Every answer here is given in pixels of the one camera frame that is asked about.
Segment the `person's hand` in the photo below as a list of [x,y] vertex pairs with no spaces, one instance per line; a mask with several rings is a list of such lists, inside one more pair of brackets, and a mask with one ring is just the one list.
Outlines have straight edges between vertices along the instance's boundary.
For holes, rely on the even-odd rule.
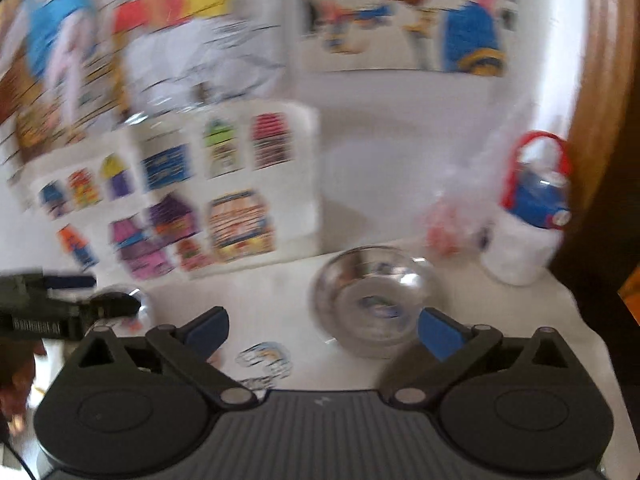
[[9,422],[26,412],[32,382],[35,379],[35,357],[46,356],[41,339],[1,339],[1,437],[9,434]]

